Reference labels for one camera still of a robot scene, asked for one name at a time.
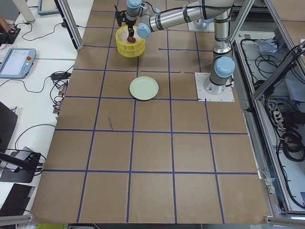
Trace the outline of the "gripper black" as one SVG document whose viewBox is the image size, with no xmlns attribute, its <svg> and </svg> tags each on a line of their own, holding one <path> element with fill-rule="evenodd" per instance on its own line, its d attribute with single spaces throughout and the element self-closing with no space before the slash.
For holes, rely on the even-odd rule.
<svg viewBox="0 0 305 229">
<path fill-rule="evenodd" d="M 137 17 L 138 17 L 137 14 L 125 13 L 125 24 L 128 27 L 128 38 L 134 36 L 133 27 L 136 24 Z"/>
</svg>

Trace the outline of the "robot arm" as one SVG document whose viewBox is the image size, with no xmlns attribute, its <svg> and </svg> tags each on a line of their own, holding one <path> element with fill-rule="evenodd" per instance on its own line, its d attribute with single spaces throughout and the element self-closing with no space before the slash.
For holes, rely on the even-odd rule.
<svg viewBox="0 0 305 229">
<path fill-rule="evenodd" d="M 226 82 L 232 76 L 235 63 L 229 53 L 230 21 L 232 0 L 199 0 L 178 8 L 160 11 L 147 1 L 129 0 L 126 9 L 116 11 L 119 26 L 128 27 L 128 40 L 135 33 L 147 38 L 154 31 L 161 31 L 187 23 L 190 30 L 214 33 L 213 72 L 203 83 L 207 93 L 220 95 L 226 88 Z"/>
</svg>

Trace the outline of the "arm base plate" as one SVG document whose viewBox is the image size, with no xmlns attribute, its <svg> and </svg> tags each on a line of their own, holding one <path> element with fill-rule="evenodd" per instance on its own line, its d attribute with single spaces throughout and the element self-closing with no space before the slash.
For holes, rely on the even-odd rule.
<svg viewBox="0 0 305 229">
<path fill-rule="evenodd" d="M 230 79 L 218 86 L 210 81 L 211 73 L 194 73 L 197 99 L 200 102 L 234 102 Z"/>
<path fill-rule="evenodd" d="M 205 20 L 196 20 L 188 23 L 189 31 L 198 31 L 198 32 L 214 32 L 214 22 L 208 22 Z"/>
</svg>

